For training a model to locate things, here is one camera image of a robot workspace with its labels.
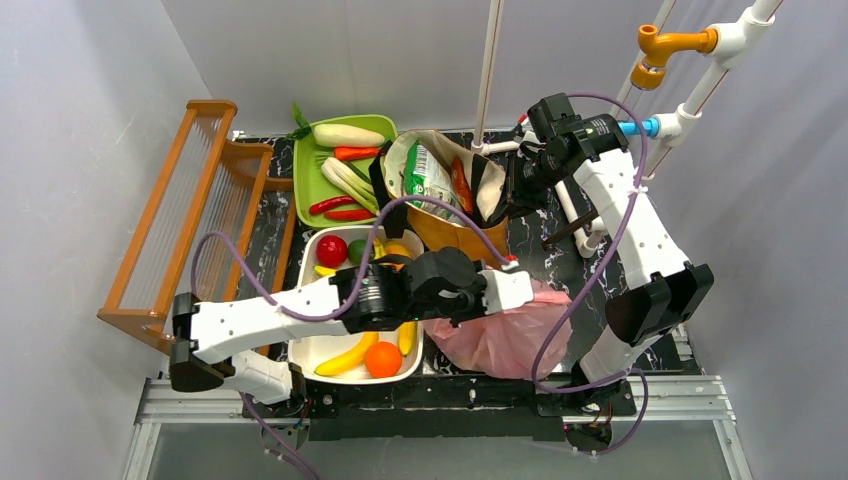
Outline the pink plastic grocery bag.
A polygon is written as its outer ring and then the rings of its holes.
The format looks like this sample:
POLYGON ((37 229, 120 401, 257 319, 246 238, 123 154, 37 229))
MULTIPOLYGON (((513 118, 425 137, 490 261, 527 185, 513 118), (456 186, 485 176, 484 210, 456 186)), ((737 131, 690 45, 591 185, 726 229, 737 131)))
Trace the pink plastic grocery bag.
POLYGON ((501 379, 531 378, 543 341, 572 303, 563 291, 534 280, 534 300, 522 307, 469 320, 454 327, 447 318, 423 329, 458 369, 501 379))

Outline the green chips bag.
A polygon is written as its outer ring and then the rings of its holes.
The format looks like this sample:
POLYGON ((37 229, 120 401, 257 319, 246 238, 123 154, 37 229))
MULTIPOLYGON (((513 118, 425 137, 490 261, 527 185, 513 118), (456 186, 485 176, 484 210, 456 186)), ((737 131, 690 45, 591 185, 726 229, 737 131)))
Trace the green chips bag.
POLYGON ((419 142, 408 149, 403 169, 403 192, 435 198, 459 209, 459 198, 447 170, 419 142))

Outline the brown paper bag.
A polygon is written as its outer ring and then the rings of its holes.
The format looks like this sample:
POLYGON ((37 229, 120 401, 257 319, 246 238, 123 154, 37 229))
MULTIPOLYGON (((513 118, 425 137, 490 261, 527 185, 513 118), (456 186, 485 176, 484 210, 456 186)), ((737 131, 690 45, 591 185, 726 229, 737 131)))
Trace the brown paper bag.
POLYGON ((459 145, 437 130, 411 130, 380 148, 369 166, 369 176, 383 216, 381 225, 389 238, 413 231, 424 246, 436 251, 456 247, 472 260, 498 268, 510 255, 508 218, 497 211, 506 170, 496 162, 459 145), (447 170, 459 157, 472 190, 471 215, 435 198, 405 195, 403 169, 408 149, 419 141, 447 170))

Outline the orange candy bag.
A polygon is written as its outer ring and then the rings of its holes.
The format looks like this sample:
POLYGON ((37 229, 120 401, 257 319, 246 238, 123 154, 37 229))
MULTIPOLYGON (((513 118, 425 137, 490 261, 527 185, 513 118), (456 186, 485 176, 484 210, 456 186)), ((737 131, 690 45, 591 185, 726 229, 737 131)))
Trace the orange candy bag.
POLYGON ((464 213, 471 215, 474 210, 474 198, 472 190, 464 174, 464 165, 459 157, 455 157, 451 163, 451 181, 456 193, 459 205, 464 213))

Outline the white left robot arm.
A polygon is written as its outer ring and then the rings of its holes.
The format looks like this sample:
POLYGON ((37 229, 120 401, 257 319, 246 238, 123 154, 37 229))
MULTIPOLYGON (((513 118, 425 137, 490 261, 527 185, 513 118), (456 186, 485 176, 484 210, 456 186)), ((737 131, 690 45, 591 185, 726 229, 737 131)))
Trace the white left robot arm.
POLYGON ((224 387, 265 404, 303 396, 300 367, 262 358, 258 347, 394 331, 434 318, 476 319, 486 312, 488 272, 446 247, 415 259, 387 255, 269 297, 212 302, 180 293, 171 310, 171 387, 183 393, 224 387))

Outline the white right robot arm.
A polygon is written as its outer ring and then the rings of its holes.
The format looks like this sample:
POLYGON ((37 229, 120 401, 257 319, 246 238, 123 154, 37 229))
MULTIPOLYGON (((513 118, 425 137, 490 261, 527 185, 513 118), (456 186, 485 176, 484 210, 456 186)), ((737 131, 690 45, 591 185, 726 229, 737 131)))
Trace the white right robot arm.
POLYGON ((589 281, 595 283, 614 257, 625 273, 627 289, 607 302, 607 325, 574 366, 572 385, 547 387, 538 368, 531 368, 540 390, 573 394, 626 377, 648 347, 691 317, 714 275, 708 265, 692 264, 666 231, 642 184, 647 153, 633 161, 614 117, 583 118, 569 95, 558 93, 531 106, 527 118, 535 137, 526 144, 528 153, 509 161, 503 191, 509 216, 544 208, 547 191, 571 178, 612 236, 589 281))

